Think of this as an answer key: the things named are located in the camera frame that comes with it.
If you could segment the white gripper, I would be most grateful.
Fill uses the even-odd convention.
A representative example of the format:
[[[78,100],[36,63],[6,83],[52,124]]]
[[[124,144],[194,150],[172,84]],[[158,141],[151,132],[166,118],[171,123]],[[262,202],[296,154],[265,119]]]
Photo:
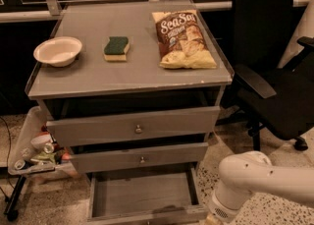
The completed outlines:
[[[211,214],[220,220],[221,222],[230,223],[232,222],[237,214],[237,210],[232,210],[229,208],[224,207],[216,197],[216,193],[212,192],[211,197],[208,202],[208,207]]]

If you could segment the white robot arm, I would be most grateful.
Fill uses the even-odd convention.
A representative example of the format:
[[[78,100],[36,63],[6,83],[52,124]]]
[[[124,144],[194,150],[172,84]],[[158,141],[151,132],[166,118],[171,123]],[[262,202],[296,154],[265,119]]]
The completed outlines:
[[[313,204],[311,168],[280,167],[260,151],[259,130],[267,128],[281,140],[295,139],[313,127],[313,8],[308,6],[285,53],[275,52],[288,29],[289,0],[234,0],[235,77],[227,100],[250,118],[254,149],[231,155],[219,165],[220,182],[210,210],[221,209],[227,221],[255,193]]]

